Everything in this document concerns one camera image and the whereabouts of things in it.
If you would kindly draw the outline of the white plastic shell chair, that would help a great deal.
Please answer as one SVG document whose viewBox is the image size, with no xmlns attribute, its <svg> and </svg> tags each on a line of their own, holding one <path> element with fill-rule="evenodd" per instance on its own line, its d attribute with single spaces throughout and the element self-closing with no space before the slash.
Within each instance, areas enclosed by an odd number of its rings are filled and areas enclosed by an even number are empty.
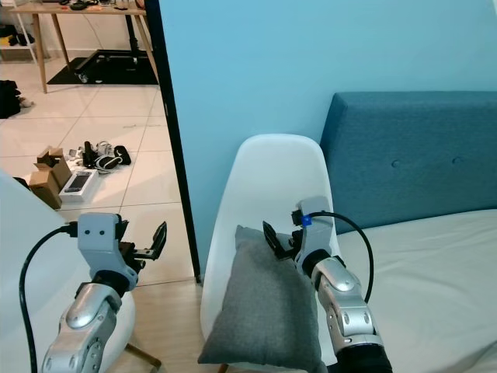
<svg viewBox="0 0 497 373">
<path fill-rule="evenodd" d="M 201 330 L 209 336 L 228 287 L 238 226 L 260 230 L 268 221 L 278 233 L 294 229 L 290 214 L 308 197 L 331 197 L 324 155 L 306 136 L 262 134 L 242 142 L 217 219 L 203 274 Z"/>
</svg>

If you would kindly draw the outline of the grey fabric pillow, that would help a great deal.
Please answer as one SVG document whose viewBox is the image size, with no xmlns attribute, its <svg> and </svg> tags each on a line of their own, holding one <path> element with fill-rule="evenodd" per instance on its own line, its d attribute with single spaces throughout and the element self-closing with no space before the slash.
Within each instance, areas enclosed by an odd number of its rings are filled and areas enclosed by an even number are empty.
<svg viewBox="0 0 497 373">
<path fill-rule="evenodd" d="M 258 228 L 237 226 L 203 280 L 201 364 L 327 373 L 311 285 Z"/>
</svg>

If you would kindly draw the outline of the white flat product box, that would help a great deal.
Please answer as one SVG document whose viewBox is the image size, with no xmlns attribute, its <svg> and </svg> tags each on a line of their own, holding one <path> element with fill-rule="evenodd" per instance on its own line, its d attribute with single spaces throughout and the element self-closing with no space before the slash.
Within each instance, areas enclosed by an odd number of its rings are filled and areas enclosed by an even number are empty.
<svg viewBox="0 0 497 373">
<path fill-rule="evenodd" d="M 60 191 L 61 202 L 64 204 L 86 204 L 92 201 L 99 191 L 102 177 L 93 169 L 81 169 L 71 175 L 67 184 Z"/>
</svg>

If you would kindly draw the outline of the black and white floor gear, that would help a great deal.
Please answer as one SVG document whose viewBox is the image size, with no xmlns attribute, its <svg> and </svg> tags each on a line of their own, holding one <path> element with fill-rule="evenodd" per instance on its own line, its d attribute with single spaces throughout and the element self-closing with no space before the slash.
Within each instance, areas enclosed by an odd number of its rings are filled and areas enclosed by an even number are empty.
<svg viewBox="0 0 497 373">
<path fill-rule="evenodd" d="M 120 165 L 130 165 L 132 159 L 123 145 L 101 141 L 93 145 L 86 141 L 81 148 L 82 165 L 99 173 L 109 173 Z"/>
</svg>

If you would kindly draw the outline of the closed brown cardboard box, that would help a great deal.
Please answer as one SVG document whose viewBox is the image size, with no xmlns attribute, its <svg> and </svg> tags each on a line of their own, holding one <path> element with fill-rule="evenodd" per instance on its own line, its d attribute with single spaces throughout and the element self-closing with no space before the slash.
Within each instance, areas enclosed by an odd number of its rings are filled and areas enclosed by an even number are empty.
<svg viewBox="0 0 497 373">
<path fill-rule="evenodd" d="M 59 210 L 63 201 L 59 196 L 60 187 L 52 171 L 35 171 L 28 179 L 29 190 L 53 210 Z"/>
</svg>

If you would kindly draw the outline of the open brown cardboard box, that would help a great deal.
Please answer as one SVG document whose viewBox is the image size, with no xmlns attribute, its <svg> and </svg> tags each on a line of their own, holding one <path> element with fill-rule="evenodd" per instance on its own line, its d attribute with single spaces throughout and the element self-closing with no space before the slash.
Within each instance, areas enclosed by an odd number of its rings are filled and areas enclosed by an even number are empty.
<svg viewBox="0 0 497 373">
<path fill-rule="evenodd" d="M 36 157 L 35 166 L 39 171 L 50 171 L 60 188 L 64 187 L 71 177 L 71 170 L 61 147 L 47 146 Z"/>
</svg>

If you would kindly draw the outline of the white bed mattress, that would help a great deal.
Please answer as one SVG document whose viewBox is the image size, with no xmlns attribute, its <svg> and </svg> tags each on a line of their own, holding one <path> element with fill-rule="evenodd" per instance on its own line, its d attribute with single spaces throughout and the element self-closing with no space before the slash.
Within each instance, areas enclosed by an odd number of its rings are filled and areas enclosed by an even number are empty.
<svg viewBox="0 0 497 373">
<path fill-rule="evenodd" d="M 497 209 L 339 235 L 394 373 L 497 373 Z"/>
</svg>

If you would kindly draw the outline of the blue upholstered headboard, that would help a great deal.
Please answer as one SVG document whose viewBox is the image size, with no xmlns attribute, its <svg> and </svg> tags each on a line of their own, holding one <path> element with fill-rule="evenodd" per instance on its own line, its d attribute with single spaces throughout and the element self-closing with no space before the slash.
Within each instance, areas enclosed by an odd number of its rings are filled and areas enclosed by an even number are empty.
<svg viewBox="0 0 497 373">
<path fill-rule="evenodd" d="M 497 209 L 497 92 L 339 92 L 320 146 L 361 228 Z"/>
</svg>

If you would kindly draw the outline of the black floor mat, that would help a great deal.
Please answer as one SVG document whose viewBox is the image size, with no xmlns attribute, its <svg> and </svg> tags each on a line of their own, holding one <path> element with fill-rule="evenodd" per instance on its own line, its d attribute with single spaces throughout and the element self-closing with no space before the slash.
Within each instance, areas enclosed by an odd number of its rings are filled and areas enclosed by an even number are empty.
<svg viewBox="0 0 497 373">
<path fill-rule="evenodd" d="M 158 85 L 146 53 L 90 54 L 70 60 L 49 85 Z"/>
</svg>

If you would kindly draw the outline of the wooden desk table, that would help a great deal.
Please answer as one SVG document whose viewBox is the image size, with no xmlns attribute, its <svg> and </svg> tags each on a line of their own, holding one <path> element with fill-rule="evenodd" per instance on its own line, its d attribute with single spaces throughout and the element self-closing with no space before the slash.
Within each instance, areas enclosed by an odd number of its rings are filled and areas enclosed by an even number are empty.
<svg viewBox="0 0 497 373">
<path fill-rule="evenodd" d="M 33 35 L 35 42 L 30 45 L 33 51 L 33 60 L 39 68 L 40 73 L 40 89 L 45 95 L 47 90 L 47 73 L 45 65 L 45 38 L 43 38 L 42 25 L 40 25 L 40 17 L 48 15 L 52 18 L 54 35 L 60 45 L 61 56 L 65 60 L 65 67 L 77 75 L 78 80 L 82 84 L 104 84 L 103 79 L 99 79 L 97 75 L 92 73 L 92 65 L 94 61 L 101 57 L 109 59 L 124 59 L 127 58 L 135 65 L 136 71 L 149 71 L 151 79 L 143 79 L 140 82 L 142 85 L 160 84 L 158 68 L 154 57 L 154 47 L 149 35 L 150 27 L 147 25 L 147 11 L 138 6 L 134 0 L 113 0 L 106 4 L 102 0 L 71 0 L 67 5 L 57 5 L 52 2 L 26 2 L 22 5 L 14 4 L 9 10 L 11 14 L 20 19 L 24 15 L 31 17 L 31 24 L 34 27 Z M 82 63 L 74 64 L 68 57 L 68 50 L 65 49 L 63 29 L 59 22 L 59 15 L 75 15 L 75 16 L 123 16 L 127 19 L 127 29 L 129 32 L 129 50 L 106 50 L 98 49 L 92 56 L 86 58 Z"/>
</svg>

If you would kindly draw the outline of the white shelf rack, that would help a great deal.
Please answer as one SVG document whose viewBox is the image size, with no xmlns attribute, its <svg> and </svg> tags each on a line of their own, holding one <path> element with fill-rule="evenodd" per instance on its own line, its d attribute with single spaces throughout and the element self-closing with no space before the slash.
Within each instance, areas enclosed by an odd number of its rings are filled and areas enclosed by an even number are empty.
<svg viewBox="0 0 497 373">
<path fill-rule="evenodd" d="M 11 13 L 12 7 L 0 7 L 1 63 L 35 63 L 36 32 L 31 16 Z"/>
</svg>

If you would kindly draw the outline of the dark door frame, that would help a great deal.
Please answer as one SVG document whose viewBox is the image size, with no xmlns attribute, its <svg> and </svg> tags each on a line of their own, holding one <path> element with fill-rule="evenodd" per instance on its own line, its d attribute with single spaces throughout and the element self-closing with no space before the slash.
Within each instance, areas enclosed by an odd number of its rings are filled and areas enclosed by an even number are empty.
<svg viewBox="0 0 497 373">
<path fill-rule="evenodd" d="M 167 118 L 170 145 L 176 169 L 177 183 L 183 207 L 186 239 L 189 244 L 189 262 L 194 271 L 196 284 L 203 283 L 203 269 L 201 267 L 198 246 L 196 246 L 196 229 L 194 217 L 189 202 L 189 186 L 187 182 L 187 168 L 183 156 L 183 145 L 180 136 L 179 120 L 176 110 L 175 90 L 172 82 L 172 72 L 167 49 L 164 22 L 162 20 L 162 6 L 160 0 L 144 0 L 147 25 L 152 42 L 152 52 L 155 58 L 154 67 L 159 81 L 161 96 Z"/>
</svg>

